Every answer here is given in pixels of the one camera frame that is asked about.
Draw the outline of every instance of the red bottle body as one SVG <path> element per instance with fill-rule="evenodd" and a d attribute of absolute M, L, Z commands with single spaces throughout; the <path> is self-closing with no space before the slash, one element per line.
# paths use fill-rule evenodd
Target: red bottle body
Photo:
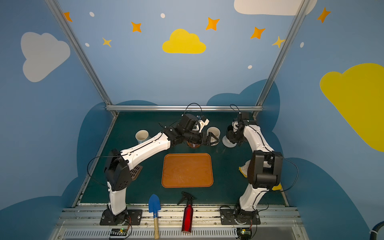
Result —
<path fill-rule="evenodd" d="M 184 209 L 183 226 L 181 227 L 182 232 L 190 233 L 192 231 L 192 217 L 193 208 L 191 205 L 188 205 Z"/>

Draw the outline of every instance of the orange tray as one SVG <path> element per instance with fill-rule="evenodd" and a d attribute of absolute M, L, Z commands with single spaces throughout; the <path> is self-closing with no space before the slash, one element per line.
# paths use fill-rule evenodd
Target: orange tray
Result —
<path fill-rule="evenodd" d="M 166 188 L 210 187 L 214 183 L 208 153 L 167 154 L 161 184 Z"/>

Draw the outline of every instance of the wooden handle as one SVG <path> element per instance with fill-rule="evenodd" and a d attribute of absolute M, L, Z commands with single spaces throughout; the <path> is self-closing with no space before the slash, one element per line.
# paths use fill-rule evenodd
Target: wooden handle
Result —
<path fill-rule="evenodd" d="M 159 224 L 157 223 L 157 217 L 153 219 L 153 222 L 155 223 L 155 239 L 159 239 Z"/>

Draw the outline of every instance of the white mug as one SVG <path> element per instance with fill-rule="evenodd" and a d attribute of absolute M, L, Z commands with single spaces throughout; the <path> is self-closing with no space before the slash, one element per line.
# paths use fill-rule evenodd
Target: white mug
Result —
<path fill-rule="evenodd" d="M 220 130 L 217 128 L 217 127 L 210 127 L 210 128 L 208 128 L 208 130 L 207 130 L 207 134 L 209 134 L 209 133 L 212 133 L 215 137 L 217 137 L 218 139 L 220 139 Z M 216 141 L 216 139 L 215 138 L 213 138 L 213 137 L 211 137 L 211 142 L 215 142 Z"/>
<path fill-rule="evenodd" d="M 149 133 L 147 130 L 140 130 L 135 135 L 137 142 L 140 144 L 149 139 Z"/>

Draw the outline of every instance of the vertical metal post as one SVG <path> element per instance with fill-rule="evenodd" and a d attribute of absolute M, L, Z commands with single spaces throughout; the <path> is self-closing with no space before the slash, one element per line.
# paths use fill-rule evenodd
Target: vertical metal post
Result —
<path fill-rule="evenodd" d="M 304 17 L 306 15 L 307 7 L 309 5 L 309 2 L 311 0 L 302 0 L 301 4 L 299 6 L 299 9 L 295 15 L 295 18 L 292 21 L 292 24 L 288 30 L 288 33 L 285 37 L 285 41 L 283 43 L 283 46 L 281 47 L 279 54 L 277 55 L 276 61 L 273 64 L 271 73 L 269 74 L 267 81 L 265 82 L 265 85 L 263 87 L 263 90 L 260 93 L 259 98 L 257 99 L 256 106 L 262 106 L 266 96 L 269 92 L 269 90 L 272 87 L 272 84 L 280 70 L 281 65 L 283 64 L 283 61 L 289 51 L 289 48 L 291 47 L 293 40 L 296 37 L 297 32 L 299 31 L 299 28 L 301 24 L 303 23 Z M 256 118 L 258 112 L 253 112 L 253 118 Z"/>
<path fill-rule="evenodd" d="M 81 44 L 79 40 L 77 39 L 74 31 L 72 30 L 71 26 L 69 25 L 67 19 L 63 15 L 63 11 L 61 10 L 61 7 L 57 0 L 45 0 L 47 3 L 49 9 L 51 10 L 52 14 L 56 18 L 57 22 L 59 23 L 61 29 L 63 30 L 65 36 L 68 38 L 68 41 L 71 43 L 74 51 L 76 52 L 77 56 L 79 57 L 81 63 L 83 64 L 85 70 L 89 74 L 89 77 L 91 78 L 93 84 L 95 85 L 96 89 L 99 91 L 101 97 L 103 98 L 105 104 L 107 105 L 113 105 L 111 99 L 109 98 L 107 92 L 104 89 L 104 86 L 102 85 L 99 77 L 97 76 L 95 70 L 93 69 L 89 59 L 85 55 L 84 50 L 81 47 Z M 112 115 L 114 117 L 117 116 L 116 111 L 111 111 Z"/>

